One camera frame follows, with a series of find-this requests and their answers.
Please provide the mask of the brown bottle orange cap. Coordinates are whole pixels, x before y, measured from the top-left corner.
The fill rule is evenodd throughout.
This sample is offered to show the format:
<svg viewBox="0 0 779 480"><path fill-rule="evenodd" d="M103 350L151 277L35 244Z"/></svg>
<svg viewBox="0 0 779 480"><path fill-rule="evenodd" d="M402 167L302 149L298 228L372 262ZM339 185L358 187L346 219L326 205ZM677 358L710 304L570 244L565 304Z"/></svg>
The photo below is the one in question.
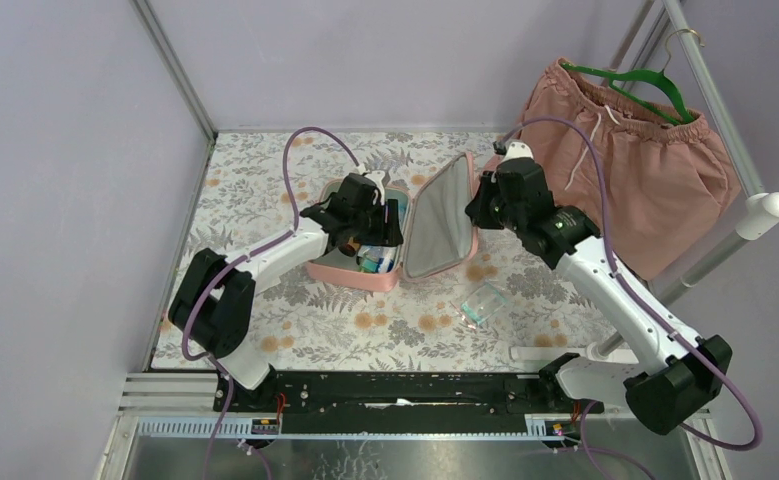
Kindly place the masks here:
<svg viewBox="0 0 779 480"><path fill-rule="evenodd" d="M338 247L338 251L347 257L356 257L360 248L360 243L354 241L353 239L349 239L347 243Z"/></svg>

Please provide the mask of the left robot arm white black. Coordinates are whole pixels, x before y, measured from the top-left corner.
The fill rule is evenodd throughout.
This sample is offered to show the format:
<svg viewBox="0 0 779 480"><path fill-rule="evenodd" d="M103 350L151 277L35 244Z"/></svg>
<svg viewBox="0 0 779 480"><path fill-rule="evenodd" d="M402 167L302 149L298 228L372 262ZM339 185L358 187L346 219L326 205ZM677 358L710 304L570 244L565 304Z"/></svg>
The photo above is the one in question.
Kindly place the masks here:
<svg viewBox="0 0 779 480"><path fill-rule="evenodd" d="M351 173L326 199L298 212L297 224L246 253L223 255L205 248L194 255L168 309L183 334L181 347L200 346L237 386L253 411L274 401L272 371L248 338L257 294L288 271L349 243L398 247L403 242L398 202L385 193L380 170Z"/></svg>

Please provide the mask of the blue white pouch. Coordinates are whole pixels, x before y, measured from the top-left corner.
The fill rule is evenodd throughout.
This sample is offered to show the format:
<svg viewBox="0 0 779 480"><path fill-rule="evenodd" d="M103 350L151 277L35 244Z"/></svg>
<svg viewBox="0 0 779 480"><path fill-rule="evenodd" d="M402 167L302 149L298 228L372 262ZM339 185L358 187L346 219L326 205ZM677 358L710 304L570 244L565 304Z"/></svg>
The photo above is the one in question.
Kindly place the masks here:
<svg viewBox="0 0 779 480"><path fill-rule="evenodd" d="M361 272L382 274L393 269L398 247L362 245L357 252Z"/></svg>

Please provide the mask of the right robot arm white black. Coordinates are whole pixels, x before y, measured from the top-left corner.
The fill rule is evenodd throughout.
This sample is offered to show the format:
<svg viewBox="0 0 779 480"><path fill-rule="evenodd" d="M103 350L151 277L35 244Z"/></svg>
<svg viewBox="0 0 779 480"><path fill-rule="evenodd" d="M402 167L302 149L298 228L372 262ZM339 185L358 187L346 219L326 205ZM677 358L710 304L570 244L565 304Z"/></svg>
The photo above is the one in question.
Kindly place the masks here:
<svg viewBox="0 0 779 480"><path fill-rule="evenodd" d="M633 364L567 353L540 370L540 402L562 412L576 400L628 408L648 430L666 435L718 396L733 350L675 318L625 268L612 269L595 224L558 207L542 168L517 158L487 170L465 208L483 229L511 231L529 253L565 277L630 347Z"/></svg>

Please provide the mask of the pink medicine kit case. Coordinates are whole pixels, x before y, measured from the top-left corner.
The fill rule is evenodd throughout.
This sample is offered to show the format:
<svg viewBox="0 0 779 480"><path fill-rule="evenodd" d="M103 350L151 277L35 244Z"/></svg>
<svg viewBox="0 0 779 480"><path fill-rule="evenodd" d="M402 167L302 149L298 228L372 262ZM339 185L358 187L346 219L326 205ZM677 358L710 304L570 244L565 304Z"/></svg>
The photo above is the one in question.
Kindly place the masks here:
<svg viewBox="0 0 779 480"><path fill-rule="evenodd" d="M404 243L385 272L365 272L355 257L335 250L306 264L308 275L328 284L388 292L399 281L420 281L458 266L477 252L478 229L465 214L478 186L474 157L463 153L436 172L414 195L391 186L386 195L400 204Z"/></svg>

